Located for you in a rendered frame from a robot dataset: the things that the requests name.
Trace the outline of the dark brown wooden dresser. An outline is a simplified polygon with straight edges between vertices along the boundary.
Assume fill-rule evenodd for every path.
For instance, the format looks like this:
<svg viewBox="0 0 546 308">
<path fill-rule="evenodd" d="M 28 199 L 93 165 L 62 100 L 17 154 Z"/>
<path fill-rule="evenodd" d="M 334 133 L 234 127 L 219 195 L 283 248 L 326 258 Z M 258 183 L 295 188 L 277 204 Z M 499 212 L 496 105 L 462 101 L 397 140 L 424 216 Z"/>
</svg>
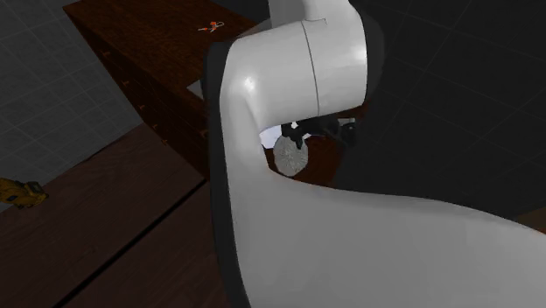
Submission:
<svg viewBox="0 0 546 308">
<path fill-rule="evenodd" d="M 264 130 L 365 100 L 364 26 L 348 0 L 316 0 L 266 30 L 211 0 L 78 0 L 65 13 L 137 113 L 213 185 L 275 184 Z M 198 31 L 211 21 L 225 25 Z"/>
</svg>

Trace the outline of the yellow boxy toy vehicle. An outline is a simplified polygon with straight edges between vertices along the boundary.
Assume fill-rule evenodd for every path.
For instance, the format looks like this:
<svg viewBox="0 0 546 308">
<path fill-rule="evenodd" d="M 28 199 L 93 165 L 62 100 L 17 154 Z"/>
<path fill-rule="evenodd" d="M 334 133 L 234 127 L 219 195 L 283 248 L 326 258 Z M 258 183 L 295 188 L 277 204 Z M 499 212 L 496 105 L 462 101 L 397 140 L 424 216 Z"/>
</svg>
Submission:
<svg viewBox="0 0 546 308">
<path fill-rule="evenodd" d="M 13 205 L 19 209 L 34 207 L 49 198 L 39 182 L 20 182 L 7 178 L 0 178 L 0 201 Z"/>
</svg>

